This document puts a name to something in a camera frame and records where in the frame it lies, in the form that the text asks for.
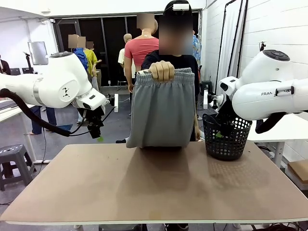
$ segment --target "black plastic basket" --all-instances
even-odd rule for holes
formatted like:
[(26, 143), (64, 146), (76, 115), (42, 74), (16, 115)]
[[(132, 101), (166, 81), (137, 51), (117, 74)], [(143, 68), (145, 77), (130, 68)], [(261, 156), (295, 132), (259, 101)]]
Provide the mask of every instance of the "black plastic basket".
[(219, 160), (236, 160), (243, 154), (252, 121), (236, 117), (235, 128), (228, 136), (221, 134), (221, 125), (212, 115), (203, 114), (206, 152)]

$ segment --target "pink shirt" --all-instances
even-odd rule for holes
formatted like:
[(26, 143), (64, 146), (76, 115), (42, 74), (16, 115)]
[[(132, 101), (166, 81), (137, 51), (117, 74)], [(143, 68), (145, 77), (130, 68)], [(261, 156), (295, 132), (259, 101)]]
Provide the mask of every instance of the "pink shirt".
[(141, 66), (145, 56), (158, 50), (158, 38), (132, 39), (125, 45), (125, 57), (134, 59), (136, 66)]

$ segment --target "table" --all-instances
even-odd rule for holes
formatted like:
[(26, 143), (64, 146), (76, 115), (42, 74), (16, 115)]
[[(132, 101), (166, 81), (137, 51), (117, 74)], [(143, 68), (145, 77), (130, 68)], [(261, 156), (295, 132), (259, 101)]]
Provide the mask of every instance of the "table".
[[(29, 108), (31, 108), (34, 105), (27, 104), (27, 106)], [(15, 107), (13, 109), (7, 108), (7, 109), (4, 109), (4, 110), (1, 110), (0, 111), (0, 123), (9, 119), (9, 118), (11, 118), (11, 117), (13, 117), (13, 116), (20, 116), (20, 119), (23, 123), (23, 133), (24, 133), (24, 136), (25, 136), (27, 151), (30, 155), (32, 162), (34, 164), (41, 164), (42, 161), (36, 159), (34, 149), (33, 149), (33, 146), (32, 146), (32, 142), (31, 142), (31, 139), (30, 139), (30, 135), (28, 134), (27, 129), (26, 129), (26, 118), (27, 117), (24, 113), (22, 113), (22, 110), (19, 107)]]
[(4, 211), (11, 224), (274, 223), (308, 219), (308, 200), (248, 141), (232, 162), (183, 149), (71, 144)]
[(294, 114), (285, 115), (271, 130), (256, 134), (256, 121), (250, 128), (248, 140), (253, 142), (276, 142), (274, 163), (280, 167), (285, 141), (308, 140), (308, 121)]

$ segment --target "blue pants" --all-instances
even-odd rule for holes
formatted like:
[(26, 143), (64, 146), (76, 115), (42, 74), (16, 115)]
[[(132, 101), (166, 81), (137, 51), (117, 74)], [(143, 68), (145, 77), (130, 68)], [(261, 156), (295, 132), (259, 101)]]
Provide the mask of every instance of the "blue pants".
[[(40, 116), (40, 109), (41, 106), (34, 106), (31, 108), (31, 111), (38, 117), (41, 118)], [(48, 118), (48, 122), (52, 125), (57, 125), (57, 120), (56, 120), (56, 116), (54, 114), (54, 108), (51, 107), (46, 107), (46, 114), (47, 114), (47, 118)], [(34, 134), (41, 134), (42, 133), (42, 127), (40, 125), (38, 125), (36, 122), (34, 122), (33, 120), (32, 122), (32, 132)]]

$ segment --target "black circular cap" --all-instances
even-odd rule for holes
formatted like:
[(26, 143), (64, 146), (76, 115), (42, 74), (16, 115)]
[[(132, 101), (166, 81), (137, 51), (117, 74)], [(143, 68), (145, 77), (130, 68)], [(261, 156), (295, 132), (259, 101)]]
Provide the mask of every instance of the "black circular cap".
[(264, 50), (263, 54), (265, 54), (267, 57), (278, 60), (278, 61), (290, 61), (290, 57), (277, 50)]
[(51, 58), (61, 58), (61, 57), (69, 56), (71, 54), (73, 54), (73, 53), (68, 52), (68, 51), (64, 51), (64, 52), (58, 52), (58, 53), (52, 54), (50, 57)]

